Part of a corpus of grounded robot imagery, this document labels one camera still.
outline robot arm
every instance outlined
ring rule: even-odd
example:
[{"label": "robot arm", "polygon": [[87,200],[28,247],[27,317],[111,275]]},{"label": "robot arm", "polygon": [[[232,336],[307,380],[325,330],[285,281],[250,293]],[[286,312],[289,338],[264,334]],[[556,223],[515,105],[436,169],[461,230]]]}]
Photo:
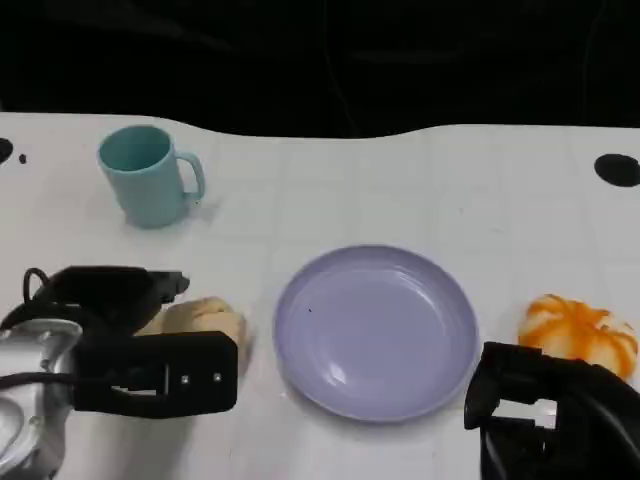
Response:
[{"label": "robot arm", "polygon": [[[557,402],[554,429],[494,417],[501,399]],[[465,401],[484,480],[640,478],[640,395],[613,373],[487,342]]]},{"label": "robot arm", "polygon": [[[33,272],[44,284],[33,298]],[[30,269],[0,324],[0,478],[52,479],[71,409],[172,418],[231,409],[237,346],[220,332],[135,336],[183,293],[179,272]]]}]

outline mug handle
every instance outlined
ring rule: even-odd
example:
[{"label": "mug handle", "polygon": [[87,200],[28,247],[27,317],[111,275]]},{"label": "mug handle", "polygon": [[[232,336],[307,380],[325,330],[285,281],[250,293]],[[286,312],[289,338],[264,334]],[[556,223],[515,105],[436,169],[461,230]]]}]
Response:
[{"label": "mug handle", "polygon": [[202,165],[200,164],[200,160],[193,153],[190,152],[176,152],[176,157],[180,160],[184,160],[191,168],[193,168],[193,173],[196,175],[196,182],[198,184],[197,192],[184,192],[187,200],[191,200],[193,202],[197,202],[202,200],[204,197],[204,193],[206,191],[206,183],[204,180],[204,171],[202,170]]}]

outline bread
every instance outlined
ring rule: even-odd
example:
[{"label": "bread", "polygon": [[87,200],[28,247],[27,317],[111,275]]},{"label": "bread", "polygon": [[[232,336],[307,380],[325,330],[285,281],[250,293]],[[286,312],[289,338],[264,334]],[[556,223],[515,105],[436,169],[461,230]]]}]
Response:
[{"label": "bread", "polygon": [[543,353],[602,365],[624,380],[636,368],[638,342],[628,323],[607,310],[557,295],[536,299],[518,331],[518,343]]},{"label": "bread", "polygon": [[218,297],[178,303],[156,315],[136,335],[219,331],[238,345],[240,365],[247,356],[247,322],[238,312]]}]

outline black curtain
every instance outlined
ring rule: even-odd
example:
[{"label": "black curtain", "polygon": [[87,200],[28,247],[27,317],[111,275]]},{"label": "black curtain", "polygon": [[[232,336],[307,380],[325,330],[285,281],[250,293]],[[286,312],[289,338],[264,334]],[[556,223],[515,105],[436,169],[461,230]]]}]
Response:
[{"label": "black curtain", "polygon": [[640,125],[630,0],[5,0],[0,101],[213,130]]}]

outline black hole in table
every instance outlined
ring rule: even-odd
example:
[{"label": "black hole in table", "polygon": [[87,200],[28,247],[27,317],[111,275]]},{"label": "black hole in table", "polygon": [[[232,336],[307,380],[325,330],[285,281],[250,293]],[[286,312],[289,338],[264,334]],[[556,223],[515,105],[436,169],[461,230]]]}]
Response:
[{"label": "black hole in table", "polygon": [[640,184],[640,165],[633,157],[607,153],[598,157],[594,167],[601,179],[616,187],[635,187]]}]

